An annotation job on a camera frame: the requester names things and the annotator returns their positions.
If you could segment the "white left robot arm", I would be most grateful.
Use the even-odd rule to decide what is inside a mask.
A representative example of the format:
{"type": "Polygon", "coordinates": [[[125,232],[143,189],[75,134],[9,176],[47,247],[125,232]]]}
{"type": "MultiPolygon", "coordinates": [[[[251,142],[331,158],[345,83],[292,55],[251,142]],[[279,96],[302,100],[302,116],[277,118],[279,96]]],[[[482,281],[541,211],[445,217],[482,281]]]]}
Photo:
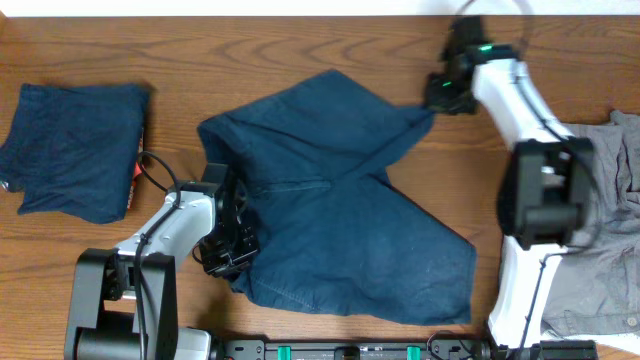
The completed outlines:
{"type": "Polygon", "coordinates": [[[208,164],[199,181],[167,190],[130,238],[78,258],[64,345],[67,359],[222,359],[206,330],[178,324],[177,272],[192,258],[216,278],[247,269],[259,252],[243,183],[208,164]]]}

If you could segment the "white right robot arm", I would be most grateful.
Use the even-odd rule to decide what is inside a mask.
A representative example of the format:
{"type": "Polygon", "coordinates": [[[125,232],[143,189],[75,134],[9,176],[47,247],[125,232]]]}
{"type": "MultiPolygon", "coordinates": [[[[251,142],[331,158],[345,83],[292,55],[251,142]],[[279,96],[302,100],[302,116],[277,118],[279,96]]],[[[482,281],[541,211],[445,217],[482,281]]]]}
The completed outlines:
{"type": "Polygon", "coordinates": [[[572,242],[596,191],[594,147],[553,114],[509,45],[450,45],[445,69],[430,75],[426,102],[434,110],[472,114],[483,106],[510,151],[497,197],[504,236],[499,294],[488,318],[494,355],[536,359],[541,322],[561,261],[584,251],[572,242]]]}

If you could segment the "dark blue denim shorts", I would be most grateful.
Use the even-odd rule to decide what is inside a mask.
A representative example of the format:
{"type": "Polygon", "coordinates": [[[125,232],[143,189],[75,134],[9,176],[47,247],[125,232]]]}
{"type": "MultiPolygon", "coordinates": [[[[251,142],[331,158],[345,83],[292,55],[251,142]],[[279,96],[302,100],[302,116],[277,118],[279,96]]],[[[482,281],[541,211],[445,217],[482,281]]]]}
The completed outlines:
{"type": "Polygon", "coordinates": [[[386,172],[432,124],[336,70],[202,122],[206,158],[236,172],[256,224],[259,254],[233,291],[294,312],[468,323],[475,248],[386,172]]]}

